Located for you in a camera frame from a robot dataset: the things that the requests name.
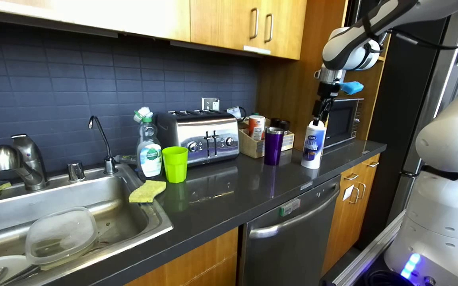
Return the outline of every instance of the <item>toaster knob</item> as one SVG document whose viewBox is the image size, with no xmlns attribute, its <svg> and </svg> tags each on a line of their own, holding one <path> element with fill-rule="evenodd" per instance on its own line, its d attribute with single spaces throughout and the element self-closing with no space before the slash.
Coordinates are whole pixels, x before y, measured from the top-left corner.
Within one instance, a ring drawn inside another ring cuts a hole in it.
<svg viewBox="0 0 458 286">
<path fill-rule="evenodd" d="M 195 142 L 189 143 L 188 149 L 190 150 L 190 152 L 196 152 L 198 150 L 197 143 L 195 143 Z"/>
<path fill-rule="evenodd" d="M 234 143 L 234 139 L 232 139 L 231 137 L 229 137 L 229 138 L 227 138 L 227 139 L 225 140 L 225 144 L 226 144 L 227 146 L 231 146 L 231 145 L 233 145 L 233 143 Z"/>
</svg>

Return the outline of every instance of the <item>toaster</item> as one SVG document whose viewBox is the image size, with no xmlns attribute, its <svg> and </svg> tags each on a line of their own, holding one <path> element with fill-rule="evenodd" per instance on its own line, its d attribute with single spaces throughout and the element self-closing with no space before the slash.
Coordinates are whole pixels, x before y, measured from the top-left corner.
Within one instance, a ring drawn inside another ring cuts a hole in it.
<svg viewBox="0 0 458 286">
<path fill-rule="evenodd" d="M 162 148 L 188 149 L 188 166 L 236 158 L 240 153 L 238 123 L 227 112 L 182 110 L 154 116 Z"/>
</svg>

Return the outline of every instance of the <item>dishwasher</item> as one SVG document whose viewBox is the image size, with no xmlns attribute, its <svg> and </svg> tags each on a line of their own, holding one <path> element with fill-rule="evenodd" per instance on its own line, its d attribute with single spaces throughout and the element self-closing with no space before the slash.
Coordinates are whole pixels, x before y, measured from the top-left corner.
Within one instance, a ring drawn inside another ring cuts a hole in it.
<svg viewBox="0 0 458 286">
<path fill-rule="evenodd" d="M 340 175 L 240 226 L 238 285 L 316 286 Z"/>
</svg>

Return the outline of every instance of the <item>plastic food container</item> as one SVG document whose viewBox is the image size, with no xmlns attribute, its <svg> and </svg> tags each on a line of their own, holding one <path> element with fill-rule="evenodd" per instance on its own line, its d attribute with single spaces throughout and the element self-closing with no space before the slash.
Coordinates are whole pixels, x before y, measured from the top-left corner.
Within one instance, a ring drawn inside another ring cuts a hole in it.
<svg viewBox="0 0 458 286">
<path fill-rule="evenodd" d="M 71 208 L 35 221 L 26 236 L 26 258 L 35 265 L 80 257 L 97 237 L 95 218 L 88 209 Z"/>
</svg>

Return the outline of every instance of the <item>floor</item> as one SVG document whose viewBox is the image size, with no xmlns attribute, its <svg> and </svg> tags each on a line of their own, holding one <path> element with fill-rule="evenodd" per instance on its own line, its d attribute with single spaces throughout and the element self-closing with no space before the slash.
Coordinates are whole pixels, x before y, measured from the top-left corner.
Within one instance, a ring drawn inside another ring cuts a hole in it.
<svg viewBox="0 0 458 286">
<path fill-rule="evenodd" d="M 342 271 L 344 271 L 353 260 L 360 255 L 361 251 L 351 247 L 338 261 L 333 265 L 333 267 L 321 278 L 321 285 L 323 281 L 333 281 L 335 278 L 337 278 Z"/>
</svg>

